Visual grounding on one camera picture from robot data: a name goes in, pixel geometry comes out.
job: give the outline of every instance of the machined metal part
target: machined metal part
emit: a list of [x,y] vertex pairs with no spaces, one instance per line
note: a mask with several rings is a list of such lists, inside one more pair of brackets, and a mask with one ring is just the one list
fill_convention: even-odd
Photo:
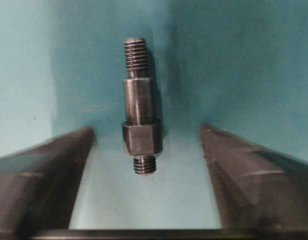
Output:
[[93,140],[87,126],[0,159],[0,240],[68,228]]
[[201,140],[224,228],[308,239],[308,165],[210,125]]
[[124,42],[126,69],[124,99],[126,121],[122,124],[124,149],[134,156],[137,174],[156,170],[154,154],[162,149],[160,122],[156,119],[153,79],[147,77],[146,42],[143,38],[128,38]]
[[252,229],[136,229],[136,230],[43,230],[31,240],[251,240],[260,238]]

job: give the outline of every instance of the blue-green background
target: blue-green background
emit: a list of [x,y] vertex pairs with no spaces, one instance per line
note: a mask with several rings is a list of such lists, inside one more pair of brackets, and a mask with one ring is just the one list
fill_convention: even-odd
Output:
[[[122,151],[122,42],[155,61],[164,151]],[[92,125],[72,228],[218,228],[211,123],[308,162],[308,0],[0,0],[0,156]]]

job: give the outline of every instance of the metal bolt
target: metal bolt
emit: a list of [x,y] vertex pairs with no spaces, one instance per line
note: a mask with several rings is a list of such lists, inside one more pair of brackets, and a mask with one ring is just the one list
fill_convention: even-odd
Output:
[[124,148],[134,156],[135,172],[145,175],[156,170],[154,154],[162,149],[160,123],[154,111],[153,80],[147,76],[145,39],[127,38],[124,48],[128,73],[124,79]]

